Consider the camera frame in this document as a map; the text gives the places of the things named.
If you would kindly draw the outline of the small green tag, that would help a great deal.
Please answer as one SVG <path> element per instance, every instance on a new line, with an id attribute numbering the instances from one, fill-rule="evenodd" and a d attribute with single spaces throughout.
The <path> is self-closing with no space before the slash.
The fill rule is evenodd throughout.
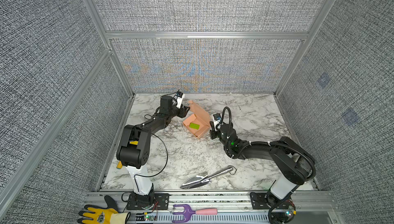
<path id="1" fill-rule="evenodd" d="M 189 124 L 189 127 L 190 127 L 191 129 L 195 129 L 195 130 L 199 130 L 199 129 L 200 129 L 200 125 L 199 125 L 198 123 L 193 123 L 193 122 L 191 122 L 191 123 Z"/>

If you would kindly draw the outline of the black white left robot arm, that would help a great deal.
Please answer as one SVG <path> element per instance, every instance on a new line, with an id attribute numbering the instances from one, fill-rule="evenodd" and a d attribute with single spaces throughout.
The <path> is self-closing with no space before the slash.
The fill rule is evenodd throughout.
<path id="1" fill-rule="evenodd" d="M 126 125 L 117 148 L 116 157 L 133 180 L 133 192 L 137 196 L 154 194 L 151 182 L 153 175 L 147 174 L 146 163 L 150 156 L 151 137 L 168 127 L 174 117 L 185 118 L 190 110 L 183 105 L 185 94 L 181 91 L 161 96 L 160 105 L 154 114 L 137 125 Z"/>

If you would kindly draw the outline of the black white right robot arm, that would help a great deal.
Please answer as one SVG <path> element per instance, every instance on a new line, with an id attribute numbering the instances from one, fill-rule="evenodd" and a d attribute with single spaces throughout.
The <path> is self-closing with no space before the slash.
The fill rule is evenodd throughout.
<path id="1" fill-rule="evenodd" d="M 218 139 L 231 159 L 264 159 L 273 161 L 281 175 L 269 188 L 267 195 L 277 201 L 288 199 L 301 185 L 314 179 L 315 159 L 289 137 L 276 141 L 246 141 L 238 138 L 232 122 L 232 113 L 225 107 L 212 116 L 211 139 Z"/>

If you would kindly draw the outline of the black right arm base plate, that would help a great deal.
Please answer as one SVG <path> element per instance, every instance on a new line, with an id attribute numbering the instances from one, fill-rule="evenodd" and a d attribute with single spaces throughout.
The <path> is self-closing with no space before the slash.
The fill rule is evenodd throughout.
<path id="1" fill-rule="evenodd" d="M 278 199 L 270 191 L 265 193 L 251 192 L 249 197 L 253 210 L 269 210 L 278 202 Z"/>

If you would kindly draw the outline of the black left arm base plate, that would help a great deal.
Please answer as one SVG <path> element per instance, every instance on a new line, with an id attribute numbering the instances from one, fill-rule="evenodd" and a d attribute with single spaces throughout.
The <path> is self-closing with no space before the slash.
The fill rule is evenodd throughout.
<path id="1" fill-rule="evenodd" d="M 170 194 L 155 193 L 154 195 L 138 195 L 134 192 L 129 194 L 126 209 L 127 210 L 148 210 L 155 207 L 156 210 L 168 210 Z"/>

